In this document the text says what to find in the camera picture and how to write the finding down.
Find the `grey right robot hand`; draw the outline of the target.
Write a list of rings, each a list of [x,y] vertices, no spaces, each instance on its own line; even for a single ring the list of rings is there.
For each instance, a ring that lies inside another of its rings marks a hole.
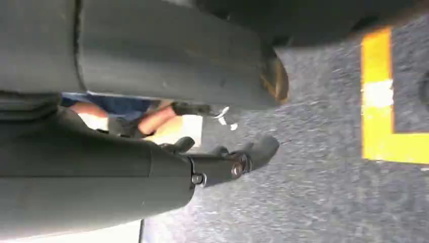
[[[190,154],[90,129],[62,93],[265,109],[287,76],[258,35],[165,1],[1,1],[1,240],[106,228],[264,167],[279,142]]]

